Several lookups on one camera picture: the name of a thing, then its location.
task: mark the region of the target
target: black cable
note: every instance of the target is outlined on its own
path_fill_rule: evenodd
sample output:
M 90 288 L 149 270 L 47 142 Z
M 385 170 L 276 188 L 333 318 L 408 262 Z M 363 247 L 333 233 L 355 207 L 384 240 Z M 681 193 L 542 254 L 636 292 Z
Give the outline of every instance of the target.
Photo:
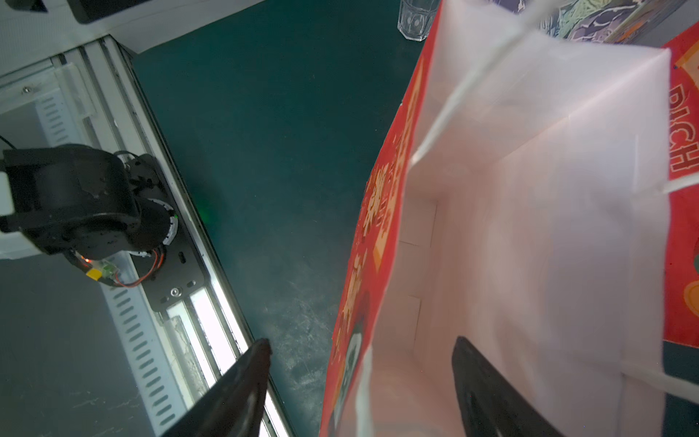
M 15 149 L 15 150 L 17 150 L 17 148 L 15 147 L 15 145 L 12 144 L 11 142 L 7 141 L 7 138 L 5 138 L 4 136 L 0 135 L 0 140 L 5 141 L 5 142 L 7 143 L 7 145 L 10 146 L 10 149 Z

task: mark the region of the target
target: cable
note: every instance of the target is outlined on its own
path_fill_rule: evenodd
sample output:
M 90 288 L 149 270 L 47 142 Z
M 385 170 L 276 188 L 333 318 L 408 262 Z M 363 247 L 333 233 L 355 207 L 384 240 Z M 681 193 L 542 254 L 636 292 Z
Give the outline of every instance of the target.
M 119 151 L 117 151 L 117 152 L 114 152 L 114 155 L 115 155 L 115 156 L 119 156 L 119 155 L 131 155 L 132 157 L 138 159 L 138 155 L 137 155 L 137 154 L 132 153 L 132 152 L 129 152 L 128 150 L 119 150 Z
M 160 257 L 158 256 L 157 250 L 153 250 L 153 256 L 155 259 L 153 260 L 153 265 L 150 267 L 150 270 L 144 276 L 141 276 L 136 282 L 132 282 L 131 284 L 122 284 L 122 282 L 119 280 L 119 273 L 114 275 L 114 282 L 126 288 L 134 288 L 140 285 L 148 276 L 151 275 L 151 273 L 159 268 L 158 263 L 160 262 Z
M 7 141 L 7 138 L 5 138 L 4 136 L 0 135 L 0 140 L 5 141 L 5 142 L 7 143 L 7 145 L 10 146 L 10 149 L 17 150 L 17 148 L 15 147 L 15 145 L 12 144 L 11 142 Z

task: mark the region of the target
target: white paper handle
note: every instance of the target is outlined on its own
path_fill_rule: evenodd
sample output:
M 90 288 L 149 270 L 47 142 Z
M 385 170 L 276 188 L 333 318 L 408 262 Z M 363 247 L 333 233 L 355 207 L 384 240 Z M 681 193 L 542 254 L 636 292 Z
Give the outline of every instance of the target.
M 454 91 L 449 95 L 444 106 L 437 114 L 432 126 L 427 131 L 422 144 L 415 149 L 415 153 L 410 158 L 410 166 L 417 164 L 420 159 L 424 158 L 427 153 L 432 150 L 435 142 L 447 128 L 449 121 L 453 118 L 456 109 L 461 105 L 464 99 L 483 81 L 486 74 L 512 52 L 519 43 L 524 39 L 527 33 L 537 27 L 541 21 L 551 15 L 554 9 L 561 5 L 561 0 L 536 0 L 533 3 L 528 3 L 527 8 L 519 16 L 517 25 L 510 27 L 507 32 L 493 44 L 493 47 L 488 50 L 480 60 L 461 79 L 461 82 L 454 88 Z

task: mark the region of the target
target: white string handle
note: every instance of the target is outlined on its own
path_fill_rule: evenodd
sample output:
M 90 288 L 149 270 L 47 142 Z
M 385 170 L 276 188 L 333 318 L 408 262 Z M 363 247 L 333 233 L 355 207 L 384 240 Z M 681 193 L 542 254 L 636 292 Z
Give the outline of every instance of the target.
M 485 75 L 494 69 L 510 52 L 512 52 L 524 39 L 527 33 L 537 27 L 542 20 L 549 17 L 561 0 L 536 0 L 528 3 L 524 12 L 519 16 L 517 24 L 505 31 L 505 34 L 493 44 L 493 47 L 467 72 L 466 76 L 454 88 L 444 106 L 435 118 L 432 126 L 427 131 L 422 144 L 415 150 L 410 158 L 410 166 L 417 164 L 432 150 L 435 142 L 447 128 L 453 118 L 456 109 L 464 99 L 483 81 Z
M 692 382 L 666 375 L 663 372 L 653 371 L 638 364 L 623 361 L 621 373 L 643 381 L 654 389 L 671 394 L 681 399 L 699 404 L 699 385 Z

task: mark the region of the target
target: gray floor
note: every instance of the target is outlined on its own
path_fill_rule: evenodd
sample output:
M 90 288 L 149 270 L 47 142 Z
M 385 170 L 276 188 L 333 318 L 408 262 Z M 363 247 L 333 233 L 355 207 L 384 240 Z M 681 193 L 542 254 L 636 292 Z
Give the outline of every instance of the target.
M 0 434 L 153 436 L 97 283 L 60 255 L 2 260 L 0 278 Z

